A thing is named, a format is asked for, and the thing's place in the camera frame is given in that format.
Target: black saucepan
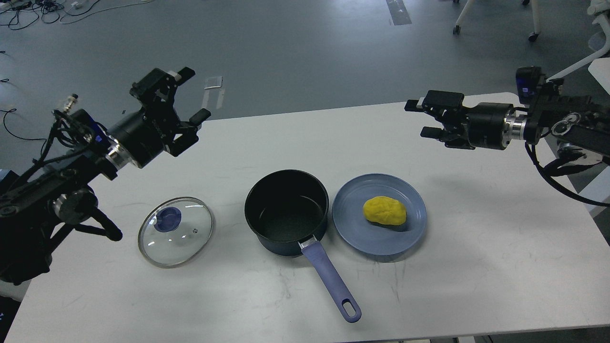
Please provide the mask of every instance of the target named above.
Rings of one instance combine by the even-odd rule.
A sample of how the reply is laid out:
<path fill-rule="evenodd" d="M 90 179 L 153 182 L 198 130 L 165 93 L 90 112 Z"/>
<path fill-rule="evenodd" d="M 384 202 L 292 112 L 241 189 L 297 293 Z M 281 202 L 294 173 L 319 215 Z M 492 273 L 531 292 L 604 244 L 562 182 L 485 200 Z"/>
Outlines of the black saucepan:
<path fill-rule="evenodd" d="M 328 222 L 328 193 L 311 174 L 280 170 L 257 182 L 246 199 L 248 225 L 262 245 L 282 256 L 305 255 L 350 323 L 362 316 L 360 307 L 328 259 L 322 244 Z M 350 304 L 355 314 L 345 306 Z"/>

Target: saucepan handle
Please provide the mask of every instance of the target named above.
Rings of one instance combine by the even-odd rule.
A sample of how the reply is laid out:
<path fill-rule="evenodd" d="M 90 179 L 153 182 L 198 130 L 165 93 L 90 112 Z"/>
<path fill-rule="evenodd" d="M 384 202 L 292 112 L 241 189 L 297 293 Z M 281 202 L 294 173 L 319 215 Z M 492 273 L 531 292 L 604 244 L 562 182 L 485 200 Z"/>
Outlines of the saucepan handle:
<path fill-rule="evenodd" d="M 360 306 L 358 306 L 350 290 L 345 286 L 341 276 L 339 276 L 339 273 L 337 273 L 337 270 L 332 265 L 331 260 L 328 259 L 322 244 L 314 238 L 300 245 L 303 255 L 314 265 L 316 272 L 318 272 L 322 282 L 324 282 L 326 289 L 331 294 L 343 318 L 349 323 L 357 322 L 362 316 Z M 356 312 L 353 316 L 347 313 L 345 309 L 347 304 L 350 304 Z"/>

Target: handle hole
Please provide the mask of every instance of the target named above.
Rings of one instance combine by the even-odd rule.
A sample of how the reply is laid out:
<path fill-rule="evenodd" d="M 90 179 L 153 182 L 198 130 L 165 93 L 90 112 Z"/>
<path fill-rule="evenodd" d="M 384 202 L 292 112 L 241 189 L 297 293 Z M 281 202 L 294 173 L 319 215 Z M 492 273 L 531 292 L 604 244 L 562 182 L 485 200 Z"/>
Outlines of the handle hole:
<path fill-rule="evenodd" d="M 341 302 L 341 305 L 343 305 L 343 309 L 345 310 L 345 312 L 347 312 L 348 316 L 353 317 L 356 315 L 356 310 L 351 305 L 349 299 L 343 299 L 343 301 Z"/>

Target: glass lid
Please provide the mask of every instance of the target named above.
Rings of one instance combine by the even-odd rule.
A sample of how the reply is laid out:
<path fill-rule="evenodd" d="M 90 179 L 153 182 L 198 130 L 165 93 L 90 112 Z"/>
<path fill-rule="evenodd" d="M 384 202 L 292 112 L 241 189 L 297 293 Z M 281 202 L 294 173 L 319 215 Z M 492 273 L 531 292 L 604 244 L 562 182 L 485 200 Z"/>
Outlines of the glass lid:
<path fill-rule="evenodd" d="M 191 197 L 168 200 L 142 223 L 138 246 L 150 263 L 177 267 L 203 249 L 213 225 L 212 213 L 203 201 Z"/>

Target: plate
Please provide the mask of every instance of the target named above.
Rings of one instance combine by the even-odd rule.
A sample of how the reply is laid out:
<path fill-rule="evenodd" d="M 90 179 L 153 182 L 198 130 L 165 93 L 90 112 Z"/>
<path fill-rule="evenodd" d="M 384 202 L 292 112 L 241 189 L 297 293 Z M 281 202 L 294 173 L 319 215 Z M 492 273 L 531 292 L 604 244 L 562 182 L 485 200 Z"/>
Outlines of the plate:
<path fill-rule="evenodd" d="M 388 228 L 369 222 L 362 213 L 370 198 L 386 196 L 407 209 L 407 221 Z M 341 237 L 357 250 L 371 255 L 391 256 L 413 247 L 426 231 L 426 206 L 407 182 L 386 174 L 366 174 L 348 181 L 332 205 L 332 220 Z"/>

